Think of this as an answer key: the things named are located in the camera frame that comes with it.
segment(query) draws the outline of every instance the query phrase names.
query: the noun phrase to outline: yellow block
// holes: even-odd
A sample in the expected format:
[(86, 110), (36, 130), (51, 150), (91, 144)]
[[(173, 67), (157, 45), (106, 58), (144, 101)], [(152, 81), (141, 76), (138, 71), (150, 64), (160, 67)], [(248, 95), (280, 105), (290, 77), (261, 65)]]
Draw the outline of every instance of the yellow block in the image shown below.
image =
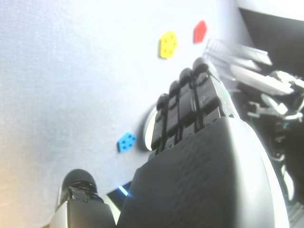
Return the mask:
[(178, 45), (175, 33), (172, 31), (166, 32), (161, 37), (160, 56), (162, 58), (171, 58)]

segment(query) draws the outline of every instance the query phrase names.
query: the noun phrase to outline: textured gray panel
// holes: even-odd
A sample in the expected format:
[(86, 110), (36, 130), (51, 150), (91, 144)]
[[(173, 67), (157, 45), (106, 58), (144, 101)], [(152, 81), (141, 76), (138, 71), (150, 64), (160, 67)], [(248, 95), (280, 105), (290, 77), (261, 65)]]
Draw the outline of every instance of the textured gray panel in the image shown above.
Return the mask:
[[(148, 154), (118, 154), (116, 142), (202, 54), (200, 19), (205, 40), (251, 44), (233, 0), (1, 1), (0, 227), (48, 223), (71, 169), (88, 170), (100, 194), (133, 177)], [(179, 47), (160, 60), (168, 30)]]

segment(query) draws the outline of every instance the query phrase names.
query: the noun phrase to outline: blue pentagon piece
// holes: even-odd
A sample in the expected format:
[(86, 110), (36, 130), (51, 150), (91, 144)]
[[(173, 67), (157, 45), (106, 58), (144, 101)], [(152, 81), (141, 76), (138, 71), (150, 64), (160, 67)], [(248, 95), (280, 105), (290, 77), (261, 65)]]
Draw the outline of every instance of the blue pentagon piece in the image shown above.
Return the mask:
[(131, 149), (134, 144), (136, 142), (136, 136), (131, 134), (131, 133), (127, 133), (125, 134), (120, 140), (118, 140), (118, 150), (120, 153), (128, 151), (129, 149)]

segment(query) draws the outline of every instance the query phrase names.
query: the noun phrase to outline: white wall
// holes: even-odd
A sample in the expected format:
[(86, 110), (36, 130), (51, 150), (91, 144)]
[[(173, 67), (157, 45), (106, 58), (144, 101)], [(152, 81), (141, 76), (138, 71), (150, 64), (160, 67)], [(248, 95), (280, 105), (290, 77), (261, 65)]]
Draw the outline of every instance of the white wall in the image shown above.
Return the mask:
[(236, 0), (240, 8), (304, 21), (303, 0)]

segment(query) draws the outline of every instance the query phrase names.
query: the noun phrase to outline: robotic hand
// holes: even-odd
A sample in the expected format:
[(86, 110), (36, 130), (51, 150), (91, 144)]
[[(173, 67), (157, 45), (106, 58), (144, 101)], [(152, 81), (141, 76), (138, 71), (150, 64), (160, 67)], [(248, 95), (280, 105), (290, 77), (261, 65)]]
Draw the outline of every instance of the robotic hand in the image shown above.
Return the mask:
[[(198, 58), (157, 102), (149, 161), (134, 176), (119, 228), (288, 228), (283, 195), (257, 135), (214, 66)], [(113, 228), (90, 174), (61, 186), (51, 228)]]

